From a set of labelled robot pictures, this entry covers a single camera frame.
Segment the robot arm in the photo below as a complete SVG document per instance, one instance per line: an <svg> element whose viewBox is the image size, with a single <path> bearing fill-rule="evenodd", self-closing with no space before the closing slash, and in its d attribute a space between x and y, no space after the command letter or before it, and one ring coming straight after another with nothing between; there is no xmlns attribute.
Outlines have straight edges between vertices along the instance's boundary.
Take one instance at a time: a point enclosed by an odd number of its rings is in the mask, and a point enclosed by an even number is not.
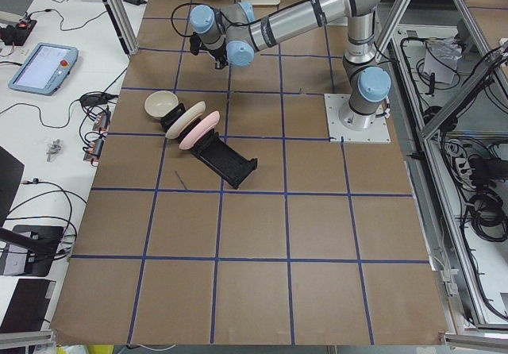
<svg viewBox="0 0 508 354"><path fill-rule="evenodd" d="M197 5L190 12L190 52L208 52L215 67L246 67L257 52L328 25L348 19L344 69L352 93L346 114L375 115L391 88L390 76L375 62L375 10L381 0L301 0L260 19L250 2L214 8Z"/></svg>

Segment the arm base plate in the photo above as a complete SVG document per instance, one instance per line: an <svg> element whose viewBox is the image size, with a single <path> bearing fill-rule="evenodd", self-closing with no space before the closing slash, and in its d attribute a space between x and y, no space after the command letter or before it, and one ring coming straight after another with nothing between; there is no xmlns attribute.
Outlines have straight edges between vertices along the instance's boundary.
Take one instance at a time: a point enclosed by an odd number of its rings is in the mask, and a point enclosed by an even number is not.
<svg viewBox="0 0 508 354"><path fill-rule="evenodd" d="M370 116L357 115L349 108L349 97L349 94L324 94L330 141L389 144L391 139L382 106Z"/></svg>

